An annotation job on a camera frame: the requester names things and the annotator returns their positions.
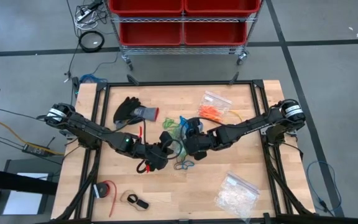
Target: wooden tabletop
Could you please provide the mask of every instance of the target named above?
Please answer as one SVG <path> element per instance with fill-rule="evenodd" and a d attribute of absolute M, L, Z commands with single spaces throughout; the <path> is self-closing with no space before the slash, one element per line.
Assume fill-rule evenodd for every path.
<path fill-rule="evenodd" d="M 284 99 L 279 81 L 267 80 L 264 81 L 264 84 L 269 105 Z M 88 119 L 92 114 L 95 90 L 95 84 L 82 84 L 75 106 L 76 111 Z M 106 127 L 115 129 L 112 118 L 117 107 L 124 101 L 125 97 L 135 96 L 146 107 L 160 108 L 156 122 L 146 121 L 147 142 L 158 142 L 158 137 L 163 131 L 162 123 L 165 118 L 179 122 L 181 115 L 185 118 L 197 116 L 201 97 L 206 90 L 231 100 L 231 110 L 240 114 L 243 120 L 255 116 L 249 85 L 125 86 L 110 89 Z M 99 101 L 97 123 L 100 122 L 103 96 L 104 93 L 101 94 Z M 232 113 L 225 114 L 223 121 L 224 123 L 240 122 L 239 118 Z M 216 124 L 209 121 L 202 122 L 204 130 L 216 127 Z M 127 126 L 122 131 L 138 134 L 140 124 Z M 286 141 L 296 146 L 293 138 L 286 137 Z M 76 143 L 69 145 L 66 153 L 69 153 L 75 147 Z M 313 212 L 313 201 L 299 152 L 286 145 L 280 146 L 280 152 L 289 188 L 302 204 Z M 85 150 L 80 148 L 64 160 L 52 218 L 59 216 L 76 194 L 84 154 Z M 229 171 L 260 189 L 260 197 L 254 208 L 252 218 L 263 217 L 262 214 L 265 212 L 269 212 L 270 216 L 274 217 L 269 181 L 258 132 L 243 136 L 240 141 L 228 149 L 217 152 L 208 151 L 208 156 L 205 159 L 194 161 L 195 166 L 188 170 L 174 170 L 175 161 L 170 161 L 162 170 L 138 174 L 136 166 L 139 162 L 139 159 L 131 159 L 116 153 L 106 143 L 103 143 L 98 182 L 111 180 L 116 183 L 117 202 L 112 216 L 109 217 L 113 194 L 111 193 L 106 198 L 96 198 L 92 221 L 235 218 L 215 206 L 214 202 L 214 198 L 218 195 L 220 186 Z M 285 212 L 282 192 L 279 186 L 277 188 L 280 205 L 282 211 Z M 119 198 L 126 190 L 133 190 L 150 203 L 150 208 L 145 212 L 138 212 L 134 207 L 120 202 Z M 84 197 L 83 216 L 86 213 L 88 195 L 89 192 Z"/>

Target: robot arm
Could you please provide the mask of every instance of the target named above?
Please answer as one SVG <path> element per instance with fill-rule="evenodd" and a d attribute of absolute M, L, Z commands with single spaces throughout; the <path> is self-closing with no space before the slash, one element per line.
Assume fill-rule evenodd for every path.
<path fill-rule="evenodd" d="M 101 141 L 104 141 L 117 153 L 134 159 L 143 159 L 150 167 L 150 171 L 163 169 L 168 163 L 168 155 L 173 153 L 168 148 L 173 139 L 166 131 L 160 136 L 161 142 L 142 144 L 140 137 L 120 132 L 119 129 L 111 131 L 102 127 L 75 112 L 71 105 L 64 103 L 54 105 L 44 119 L 47 125 L 67 129 L 76 135 L 83 147 L 97 149 L 101 146 Z M 206 133 L 201 133 L 198 129 L 200 119 L 204 118 L 191 118 L 187 121 L 188 129 L 183 141 L 187 153 L 196 160 L 206 157 L 207 150 L 219 151 L 231 147 L 243 135 L 256 130 L 268 127 L 267 140 L 274 144 L 285 132 L 300 129 L 305 125 L 305 115 L 295 100 L 280 101 L 267 113 L 240 124 L 222 124 Z"/>
<path fill-rule="evenodd" d="M 173 139 L 166 131 L 160 136 L 161 142 L 142 144 L 142 138 L 102 127 L 75 112 L 71 105 L 64 103 L 53 105 L 48 115 L 44 116 L 44 120 L 49 126 L 73 133 L 78 137 L 79 144 L 85 148 L 97 149 L 101 146 L 101 141 L 104 141 L 117 153 L 134 159 L 143 159 L 150 167 L 150 171 L 163 169 L 168 163 L 167 156 L 173 153 L 168 148 Z"/>
<path fill-rule="evenodd" d="M 305 115 L 295 100 L 284 100 L 272 106 L 267 113 L 256 116 L 239 124 L 220 125 L 217 128 L 200 133 L 200 119 L 188 120 L 186 139 L 183 141 L 190 156 L 200 160 L 207 156 L 208 149 L 219 151 L 231 147 L 242 136 L 266 129 L 267 141 L 276 143 L 285 132 L 298 130 L 305 125 Z"/>

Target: metal shelf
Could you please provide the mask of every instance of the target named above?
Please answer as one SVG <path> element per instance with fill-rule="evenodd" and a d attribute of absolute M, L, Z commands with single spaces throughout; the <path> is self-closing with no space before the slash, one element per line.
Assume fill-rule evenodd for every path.
<path fill-rule="evenodd" d="M 113 22 L 255 22 L 253 17 L 115 17 Z"/>
<path fill-rule="evenodd" d="M 122 52 L 126 55 L 165 55 L 165 54 L 233 54 L 241 55 L 245 51 L 243 45 L 240 46 L 181 46 L 181 47 L 126 47 L 122 46 Z"/>
<path fill-rule="evenodd" d="M 237 65 L 241 65 L 247 59 L 249 53 L 246 50 L 248 40 L 258 21 L 261 8 L 265 0 L 260 0 L 259 11 L 255 16 L 251 17 L 185 17 L 186 12 L 182 12 L 181 17 L 119 17 L 109 10 L 108 0 L 103 0 L 103 4 L 107 9 L 107 14 L 114 31 L 114 35 L 118 41 L 121 51 L 121 57 L 127 63 L 130 70 L 133 69 L 132 61 L 128 55 L 238 55 Z M 252 25 L 247 33 L 247 40 L 244 45 L 240 46 L 188 46 L 181 45 L 178 47 L 128 47 L 123 46 L 117 31 L 116 23 L 121 22 L 251 22 Z"/>

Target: red storage bin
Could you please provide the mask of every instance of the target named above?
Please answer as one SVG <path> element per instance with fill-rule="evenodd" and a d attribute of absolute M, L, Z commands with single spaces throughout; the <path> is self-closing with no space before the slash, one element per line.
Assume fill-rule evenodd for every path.
<path fill-rule="evenodd" d="M 186 45 L 242 45 L 247 38 L 245 22 L 186 22 Z"/>
<path fill-rule="evenodd" d="M 181 44 L 179 22 L 123 22 L 120 41 L 127 46 L 173 46 Z"/>
<path fill-rule="evenodd" d="M 181 16 L 183 0 L 110 0 L 110 10 L 122 17 Z"/>
<path fill-rule="evenodd" d="M 259 0 L 185 0 L 187 16 L 250 16 L 259 10 Z"/>

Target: concrete floor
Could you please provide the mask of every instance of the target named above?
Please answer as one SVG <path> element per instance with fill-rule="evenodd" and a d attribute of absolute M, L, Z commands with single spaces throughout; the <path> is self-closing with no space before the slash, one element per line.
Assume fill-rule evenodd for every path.
<path fill-rule="evenodd" d="M 81 4 L 70 0 L 72 8 Z M 283 35 L 287 41 L 358 39 L 358 0 L 273 0 Z M 100 25 L 104 32 L 111 27 Z M 116 47 L 113 35 L 105 35 L 105 47 Z M 251 42 L 277 42 L 269 10 L 264 6 Z M 74 49 L 76 37 L 65 1 L 0 0 L 0 52 L 21 54 L 27 50 Z M 280 80 L 286 98 L 296 98 L 293 77 L 281 47 L 249 47 L 251 56 L 236 66 L 234 55 L 156 55 L 132 56 L 131 73 L 120 59 L 103 65 L 97 76 L 110 82 L 125 82 L 131 73 L 139 81 L 228 80 L 237 71 L 239 79 Z M 358 44 L 289 47 L 301 87 L 319 134 L 327 161 L 336 170 L 346 217 L 358 218 Z M 78 54 L 72 74 L 92 72 L 101 62 L 110 62 L 117 53 Z M 69 102 L 71 84 L 63 75 L 72 54 L 0 57 L 0 108 L 37 116 L 57 102 Z M 0 120 L 13 127 L 23 138 L 63 151 L 65 142 L 56 130 L 41 122 L 0 112 Z M 12 136 L 0 127 L 0 136 Z M 304 166 L 316 160 L 308 128 L 299 132 Z M 32 156 L 0 144 L 0 170 L 7 159 Z M 320 197 L 329 204 L 318 167 L 310 179 Z M 48 220 L 50 208 L 37 221 Z M 0 223 L 31 223 L 25 217 L 2 217 Z"/>

